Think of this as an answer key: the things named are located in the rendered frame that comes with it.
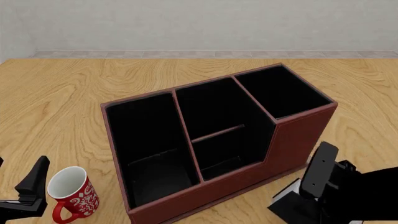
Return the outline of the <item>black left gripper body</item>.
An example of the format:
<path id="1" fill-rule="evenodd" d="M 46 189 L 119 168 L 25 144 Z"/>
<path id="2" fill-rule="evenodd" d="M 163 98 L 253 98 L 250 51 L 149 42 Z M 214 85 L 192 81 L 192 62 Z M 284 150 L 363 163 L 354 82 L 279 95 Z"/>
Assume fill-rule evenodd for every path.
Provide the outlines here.
<path id="1" fill-rule="evenodd" d="M 46 199 L 38 198 L 32 202 L 0 200 L 0 220 L 41 217 L 47 207 Z"/>

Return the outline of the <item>red-brown desk caddy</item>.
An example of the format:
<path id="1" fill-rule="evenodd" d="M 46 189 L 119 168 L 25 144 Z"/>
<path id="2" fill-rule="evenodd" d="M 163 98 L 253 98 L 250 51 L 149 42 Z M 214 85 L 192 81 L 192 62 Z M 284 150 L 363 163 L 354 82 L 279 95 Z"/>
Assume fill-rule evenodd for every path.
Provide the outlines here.
<path id="1" fill-rule="evenodd" d="M 281 63 L 102 104 L 131 224 L 171 224 L 305 167 L 337 106 Z"/>

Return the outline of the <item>red mug white pattern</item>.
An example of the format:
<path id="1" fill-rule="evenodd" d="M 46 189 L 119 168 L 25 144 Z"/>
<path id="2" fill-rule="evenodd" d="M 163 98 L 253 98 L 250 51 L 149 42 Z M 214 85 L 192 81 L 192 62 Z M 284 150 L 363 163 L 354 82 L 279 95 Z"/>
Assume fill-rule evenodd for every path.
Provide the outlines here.
<path id="1" fill-rule="evenodd" d="M 57 224 L 91 216 L 100 204 L 86 170 L 79 166 L 66 167 L 56 173 L 49 181 L 47 193 L 57 201 L 52 212 Z"/>

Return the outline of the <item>black book white pages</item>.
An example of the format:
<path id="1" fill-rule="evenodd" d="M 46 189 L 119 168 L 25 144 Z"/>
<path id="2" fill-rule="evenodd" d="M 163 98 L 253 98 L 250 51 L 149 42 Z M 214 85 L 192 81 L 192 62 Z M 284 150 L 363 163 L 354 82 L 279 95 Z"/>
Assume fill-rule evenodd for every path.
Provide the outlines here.
<path id="1" fill-rule="evenodd" d="M 272 198 L 268 209 L 286 224 L 320 224 L 320 207 L 315 199 L 299 194 L 301 179 L 295 179 Z"/>

